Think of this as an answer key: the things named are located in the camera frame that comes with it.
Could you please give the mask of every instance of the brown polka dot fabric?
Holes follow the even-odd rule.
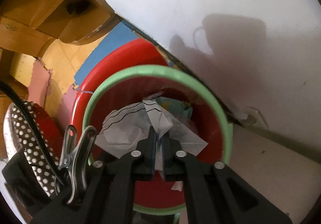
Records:
[[[36,122],[36,115],[33,112],[33,103],[24,102],[33,120]],[[25,150],[24,154],[31,164],[34,174],[38,180],[39,185],[43,188],[48,196],[55,191],[54,188],[54,175],[52,174],[49,165],[47,164],[44,155],[42,154],[31,129],[29,128],[27,121],[24,119],[21,111],[13,104],[11,107],[11,120],[13,130],[18,138],[18,142],[22,145],[22,149]],[[39,124],[36,123],[38,129],[41,132],[42,139],[45,141],[45,145],[54,160],[55,164],[59,164],[59,158],[55,157],[52,153],[52,148],[49,147],[48,141],[44,138],[43,132],[39,128]]]

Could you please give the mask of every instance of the white wall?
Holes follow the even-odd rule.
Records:
[[[317,0],[106,0],[227,104],[321,151]]]

